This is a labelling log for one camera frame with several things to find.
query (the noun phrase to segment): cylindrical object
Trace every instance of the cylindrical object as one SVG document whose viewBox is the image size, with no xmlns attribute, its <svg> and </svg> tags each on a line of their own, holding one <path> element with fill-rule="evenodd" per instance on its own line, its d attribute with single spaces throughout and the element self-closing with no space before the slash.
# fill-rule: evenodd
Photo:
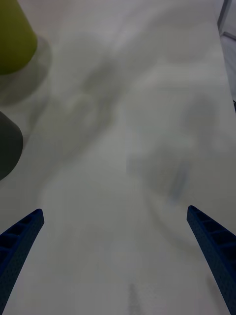
<svg viewBox="0 0 236 315">
<path fill-rule="evenodd" d="M 16 166 L 23 149 L 23 137 L 18 126 L 0 112 L 0 180 Z"/>
<path fill-rule="evenodd" d="M 0 0 L 0 74 L 23 68 L 33 57 L 37 37 L 16 0 Z"/>
</svg>

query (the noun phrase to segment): yellow cup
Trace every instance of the yellow cup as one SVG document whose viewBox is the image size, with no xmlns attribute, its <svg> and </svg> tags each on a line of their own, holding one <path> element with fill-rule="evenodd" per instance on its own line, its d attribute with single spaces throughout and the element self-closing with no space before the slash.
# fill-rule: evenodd
<svg viewBox="0 0 236 315">
<path fill-rule="evenodd" d="M 37 37 L 16 0 L 0 0 L 0 74 L 23 68 L 33 57 Z"/>
</svg>

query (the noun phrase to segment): dark gray object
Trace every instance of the dark gray object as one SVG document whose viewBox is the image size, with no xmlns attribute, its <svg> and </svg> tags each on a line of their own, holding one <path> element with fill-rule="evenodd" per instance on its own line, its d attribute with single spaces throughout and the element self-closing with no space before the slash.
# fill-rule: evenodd
<svg viewBox="0 0 236 315">
<path fill-rule="evenodd" d="M 23 149 L 19 127 L 0 112 L 0 180 L 16 166 Z"/>
</svg>

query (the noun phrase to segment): white table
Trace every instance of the white table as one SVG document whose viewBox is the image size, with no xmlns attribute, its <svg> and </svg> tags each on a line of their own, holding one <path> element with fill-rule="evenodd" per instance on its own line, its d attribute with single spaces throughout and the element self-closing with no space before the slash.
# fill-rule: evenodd
<svg viewBox="0 0 236 315">
<path fill-rule="evenodd" d="M 211 3 L 21 4 L 40 39 L 1 82 L 26 145 L 0 182 L 0 232 L 39 207 L 45 225 L 4 314 L 228 314 L 186 222 L 193 204 L 236 233 L 236 117 Z"/>
</svg>

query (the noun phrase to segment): blue plastic part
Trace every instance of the blue plastic part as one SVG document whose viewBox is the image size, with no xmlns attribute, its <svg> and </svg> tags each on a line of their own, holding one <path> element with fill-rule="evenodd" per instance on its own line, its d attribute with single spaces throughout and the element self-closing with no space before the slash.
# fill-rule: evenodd
<svg viewBox="0 0 236 315">
<path fill-rule="evenodd" d="M 37 209 L 0 235 L 0 314 L 43 224 Z"/>
<path fill-rule="evenodd" d="M 188 207 L 187 221 L 231 315 L 236 315 L 236 236 L 205 213 Z"/>
</svg>

